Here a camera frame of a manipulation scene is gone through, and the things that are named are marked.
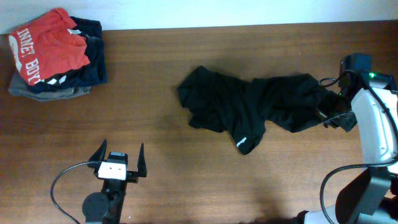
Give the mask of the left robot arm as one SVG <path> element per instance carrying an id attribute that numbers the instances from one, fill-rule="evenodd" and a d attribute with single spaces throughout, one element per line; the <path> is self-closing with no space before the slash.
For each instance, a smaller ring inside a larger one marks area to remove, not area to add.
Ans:
<path id="1" fill-rule="evenodd" d="M 106 157 L 107 140 L 104 140 L 89 158 L 88 167 L 94 176 L 103 181 L 99 192 L 89 194 L 83 202 L 82 213 L 85 223 L 119 223 L 126 196 L 127 185 L 138 183 L 139 178 L 147 177 L 147 167 L 142 144 L 137 160 L 137 170 L 127 170 L 128 155 L 110 152 Z"/>

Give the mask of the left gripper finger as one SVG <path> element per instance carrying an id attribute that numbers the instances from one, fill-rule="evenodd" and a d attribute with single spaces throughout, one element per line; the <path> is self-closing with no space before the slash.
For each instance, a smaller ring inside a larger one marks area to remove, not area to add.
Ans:
<path id="1" fill-rule="evenodd" d="M 94 152 L 91 157 L 88 159 L 89 162 L 101 162 L 104 160 L 105 154 L 106 154 L 106 148 L 107 148 L 108 141 L 107 139 L 104 139 L 103 142 L 101 143 L 100 147 Z"/>
<path id="2" fill-rule="evenodd" d="M 141 148 L 139 151 L 139 157 L 137 161 L 137 172 L 139 177 L 147 177 L 147 166 L 146 160 L 144 156 L 144 144 L 141 144 Z"/>

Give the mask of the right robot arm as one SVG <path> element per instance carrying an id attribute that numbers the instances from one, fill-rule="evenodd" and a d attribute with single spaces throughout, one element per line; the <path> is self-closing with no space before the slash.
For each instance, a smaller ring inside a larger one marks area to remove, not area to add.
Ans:
<path id="1" fill-rule="evenodd" d="M 349 97 L 360 133 L 363 163 L 339 167 L 323 179 L 319 211 L 303 211 L 297 223 L 397 223 L 397 88 L 393 76 L 345 70 L 341 95 Z M 338 172 L 362 169 L 326 207 L 327 181 Z"/>

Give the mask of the black t-shirt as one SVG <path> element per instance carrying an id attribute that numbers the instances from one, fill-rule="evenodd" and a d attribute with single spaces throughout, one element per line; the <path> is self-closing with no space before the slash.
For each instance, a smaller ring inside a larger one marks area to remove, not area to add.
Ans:
<path id="1" fill-rule="evenodd" d="M 265 122 L 297 133 L 321 123 L 318 115 L 334 111 L 338 95 L 307 73 L 255 78 L 250 82 L 199 66 L 177 87 L 181 105 L 189 109 L 189 125 L 229 132 L 243 155 L 262 140 Z"/>

